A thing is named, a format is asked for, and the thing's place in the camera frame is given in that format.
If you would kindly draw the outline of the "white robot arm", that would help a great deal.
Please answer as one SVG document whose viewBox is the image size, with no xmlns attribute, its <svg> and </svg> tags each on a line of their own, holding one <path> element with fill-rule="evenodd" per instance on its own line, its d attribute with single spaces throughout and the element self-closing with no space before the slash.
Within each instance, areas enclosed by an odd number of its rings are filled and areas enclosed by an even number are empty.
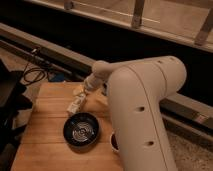
<svg viewBox="0 0 213 171">
<path fill-rule="evenodd" d="M 108 107 L 124 171 L 178 171 L 160 113 L 160 101 L 187 77 L 174 56 L 108 63 L 97 61 L 84 81 L 94 91 L 107 85 Z"/>
</svg>

